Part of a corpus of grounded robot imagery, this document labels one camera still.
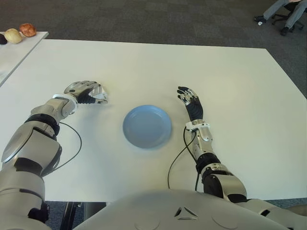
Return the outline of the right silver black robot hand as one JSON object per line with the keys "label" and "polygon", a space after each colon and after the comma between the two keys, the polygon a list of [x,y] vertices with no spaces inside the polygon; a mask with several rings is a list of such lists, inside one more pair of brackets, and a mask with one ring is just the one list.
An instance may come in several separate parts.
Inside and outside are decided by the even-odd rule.
{"label": "right silver black robot hand", "polygon": [[190,121],[203,119],[203,107],[198,95],[190,88],[178,86],[177,97],[184,103]]}

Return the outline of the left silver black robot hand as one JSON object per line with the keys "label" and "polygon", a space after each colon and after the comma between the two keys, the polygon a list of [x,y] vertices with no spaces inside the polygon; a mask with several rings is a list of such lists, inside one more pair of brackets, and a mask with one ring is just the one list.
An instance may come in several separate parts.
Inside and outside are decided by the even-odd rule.
{"label": "left silver black robot hand", "polygon": [[70,84],[65,94],[73,96],[79,104],[107,104],[107,93],[102,85],[96,81],[77,81]]}

